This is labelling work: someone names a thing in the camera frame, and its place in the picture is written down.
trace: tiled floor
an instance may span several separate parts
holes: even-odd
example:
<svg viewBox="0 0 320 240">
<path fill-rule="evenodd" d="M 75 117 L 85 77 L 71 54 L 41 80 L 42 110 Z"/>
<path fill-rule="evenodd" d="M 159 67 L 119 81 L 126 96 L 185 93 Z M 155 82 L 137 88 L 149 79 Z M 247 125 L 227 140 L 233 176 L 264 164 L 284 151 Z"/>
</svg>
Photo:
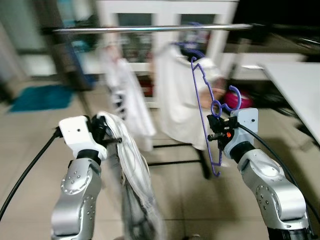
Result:
<svg viewBox="0 0 320 240">
<path fill-rule="evenodd" d="M 108 110 L 105 90 L 86 94 L 93 112 Z M 26 166 L 46 143 L 58 121 L 84 114 L 75 96 L 66 109 L 7 113 L 0 107 L 0 203 Z M 158 123 L 157 111 L 152 111 Z M 295 120 L 272 110 L 259 111 L 259 135 L 288 164 L 303 192 L 320 206 L 320 152 L 308 137 L 297 131 Z M 154 144 L 170 144 L 159 130 Z M 211 146 L 213 155 L 218 151 Z M 143 153 L 148 162 L 182 161 L 197 157 L 187 146 L 158 148 Z M 63 139 L 56 140 L 26 177 L 0 223 L 0 240 L 50 239 L 51 213 L 60 194 L 60 181 L 72 159 Z M 94 240 L 113 240 L 122 235 L 121 203 L 108 182 L 108 170 L 102 166 L 103 187 L 97 200 Z M 223 158 L 221 176 L 205 180 L 198 163 L 154 166 L 152 184 L 165 220 L 168 240 L 200 234 L 204 240 L 267 240 L 268 235 L 259 208 L 250 190 L 242 182 L 234 161 Z"/>
</svg>

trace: clothing rack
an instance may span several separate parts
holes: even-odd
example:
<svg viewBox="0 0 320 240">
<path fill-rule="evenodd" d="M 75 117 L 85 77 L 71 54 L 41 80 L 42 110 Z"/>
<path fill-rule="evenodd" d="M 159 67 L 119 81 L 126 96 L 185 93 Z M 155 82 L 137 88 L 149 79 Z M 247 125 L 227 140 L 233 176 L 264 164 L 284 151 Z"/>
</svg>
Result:
<svg viewBox="0 0 320 240">
<path fill-rule="evenodd" d="M 208 24 L 208 25 L 173 25 L 173 26 L 121 26 L 121 27 L 95 27 L 95 28 L 56 28 L 56 27 L 46 27 L 42 29 L 43 32 L 53 35 L 75 35 L 75 34 L 108 34 L 108 33 L 143 33 L 143 32 L 173 32 L 173 31 L 192 31 L 192 30 L 202 30 L 202 31 L 212 31 L 212 30 L 222 30 L 222 31 L 243 31 L 251 30 L 254 25 L 251 24 Z M 80 101 L 84 109 L 90 114 L 90 109 L 88 102 L 84 95 L 81 96 Z M 178 143 L 178 144 L 166 144 L 166 145 L 155 145 L 156 148 L 171 148 L 171 147 L 181 147 L 181 146 L 191 146 L 190 143 Z M 187 163 L 200 163 L 202 168 L 202 173 L 204 178 L 209 179 L 211 176 L 210 168 L 206 163 L 204 153 L 202 150 L 194 148 L 198 155 L 196 160 L 186 160 L 186 161 L 170 161 L 170 162 L 152 162 L 149 166 L 163 166 L 163 165 L 173 165 L 173 164 L 187 164 Z"/>
</svg>

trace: cabinet door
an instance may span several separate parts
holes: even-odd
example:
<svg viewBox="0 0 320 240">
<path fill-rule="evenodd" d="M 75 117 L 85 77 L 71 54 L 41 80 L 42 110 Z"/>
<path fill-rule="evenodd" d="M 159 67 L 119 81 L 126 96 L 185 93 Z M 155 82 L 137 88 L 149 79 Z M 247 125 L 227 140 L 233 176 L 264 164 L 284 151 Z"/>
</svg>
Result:
<svg viewBox="0 0 320 240">
<path fill-rule="evenodd" d="M 189 22 L 200 24 L 230 24 L 232 22 L 237 2 L 231 1 L 170 1 L 166 11 L 166 24 L 185 25 Z M 183 38 L 183 32 L 171 32 L 169 41 Z M 228 32 L 213 30 L 204 37 L 207 41 L 200 44 L 202 50 L 217 64 L 225 47 Z"/>
<path fill-rule="evenodd" d="M 100 0 L 97 1 L 101 26 L 162 25 L 159 13 L 162 1 Z M 147 72 L 148 58 L 156 47 L 154 32 L 108 33 L 104 43 L 117 44 L 135 72 Z"/>
</svg>

